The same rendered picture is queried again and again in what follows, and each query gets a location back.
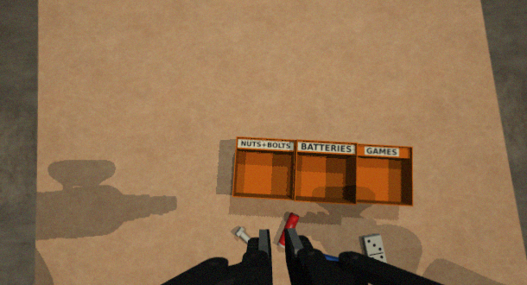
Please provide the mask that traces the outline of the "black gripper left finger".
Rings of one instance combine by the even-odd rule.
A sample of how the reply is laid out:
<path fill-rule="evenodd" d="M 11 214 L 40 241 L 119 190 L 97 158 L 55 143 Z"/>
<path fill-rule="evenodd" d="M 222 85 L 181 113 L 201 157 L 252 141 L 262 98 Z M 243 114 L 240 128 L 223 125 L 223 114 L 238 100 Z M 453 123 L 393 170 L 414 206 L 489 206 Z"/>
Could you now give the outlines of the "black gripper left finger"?
<path fill-rule="evenodd" d="M 248 240 L 241 263 L 209 258 L 161 285 L 273 285 L 270 229 Z"/>

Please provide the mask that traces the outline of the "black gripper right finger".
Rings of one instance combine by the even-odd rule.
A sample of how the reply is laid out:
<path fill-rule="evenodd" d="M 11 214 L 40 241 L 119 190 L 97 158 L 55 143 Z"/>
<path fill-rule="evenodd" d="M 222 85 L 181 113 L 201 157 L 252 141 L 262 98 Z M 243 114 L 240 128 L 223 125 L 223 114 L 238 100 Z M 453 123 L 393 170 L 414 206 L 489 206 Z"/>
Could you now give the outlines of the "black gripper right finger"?
<path fill-rule="evenodd" d="M 284 238 L 291 285 L 443 285 L 354 251 L 327 260 L 295 228 L 284 229 Z"/>

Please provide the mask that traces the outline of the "orange three-compartment bin rack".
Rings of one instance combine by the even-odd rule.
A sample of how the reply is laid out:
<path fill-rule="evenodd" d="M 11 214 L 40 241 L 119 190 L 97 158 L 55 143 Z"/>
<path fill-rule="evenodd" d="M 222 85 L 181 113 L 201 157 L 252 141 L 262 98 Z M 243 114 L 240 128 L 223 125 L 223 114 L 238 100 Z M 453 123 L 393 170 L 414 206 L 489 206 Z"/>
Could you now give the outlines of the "orange three-compartment bin rack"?
<path fill-rule="evenodd" d="M 413 147 L 237 136 L 232 197 L 413 206 Z"/>

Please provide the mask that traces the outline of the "blue rectangular block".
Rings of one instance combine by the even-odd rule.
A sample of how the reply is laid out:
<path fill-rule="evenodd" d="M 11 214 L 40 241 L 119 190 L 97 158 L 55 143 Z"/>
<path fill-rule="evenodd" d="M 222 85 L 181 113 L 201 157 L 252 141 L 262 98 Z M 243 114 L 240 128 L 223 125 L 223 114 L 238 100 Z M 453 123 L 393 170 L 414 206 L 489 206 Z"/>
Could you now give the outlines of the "blue rectangular block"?
<path fill-rule="evenodd" d="M 332 260 L 332 261 L 339 261 L 339 258 L 336 257 L 336 256 L 330 256 L 330 255 L 327 255 L 327 254 L 324 254 L 325 258 L 327 260 Z"/>

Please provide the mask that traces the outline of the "white domino tile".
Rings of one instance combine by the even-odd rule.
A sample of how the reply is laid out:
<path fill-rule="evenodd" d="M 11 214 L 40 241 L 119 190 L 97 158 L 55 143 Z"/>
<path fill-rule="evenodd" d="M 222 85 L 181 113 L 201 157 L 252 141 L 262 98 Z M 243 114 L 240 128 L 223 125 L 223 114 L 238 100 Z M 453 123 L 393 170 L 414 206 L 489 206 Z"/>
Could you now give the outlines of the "white domino tile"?
<path fill-rule="evenodd" d="M 372 234 L 368 236 L 363 236 L 362 238 L 365 246 L 365 254 L 368 257 L 372 257 L 381 262 L 387 263 L 381 235 Z"/>

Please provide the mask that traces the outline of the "red aa battery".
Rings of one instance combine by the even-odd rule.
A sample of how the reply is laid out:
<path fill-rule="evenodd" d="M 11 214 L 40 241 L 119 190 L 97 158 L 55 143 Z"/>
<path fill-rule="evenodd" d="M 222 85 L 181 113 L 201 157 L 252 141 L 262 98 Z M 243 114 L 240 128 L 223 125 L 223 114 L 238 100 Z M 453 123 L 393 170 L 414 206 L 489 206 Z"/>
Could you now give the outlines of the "red aa battery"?
<path fill-rule="evenodd" d="M 295 228 L 298 222 L 298 219 L 299 219 L 299 216 L 291 212 L 284 228 Z M 278 244 L 281 247 L 285 248 L 284 229 L 283 229 L 283 233 L 279 239 Z"/>

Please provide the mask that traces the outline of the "grey metal bolt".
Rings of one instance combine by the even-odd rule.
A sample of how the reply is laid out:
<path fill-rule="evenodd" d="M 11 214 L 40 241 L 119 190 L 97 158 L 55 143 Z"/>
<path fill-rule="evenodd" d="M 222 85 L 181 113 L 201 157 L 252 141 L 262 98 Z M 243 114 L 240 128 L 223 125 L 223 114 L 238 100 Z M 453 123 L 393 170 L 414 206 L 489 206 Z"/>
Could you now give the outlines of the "grey metal bolt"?
<path fill-rule="evenodd" d="M 237 231 L 235 232 L 235 235 L 237 237 L 241 237 L 246 243 L 248 243 L 248 240 L 250 239 L 244 232 L 243 232 L 244 228 L 243 227 L 239 227 L 237 229 Z"/>

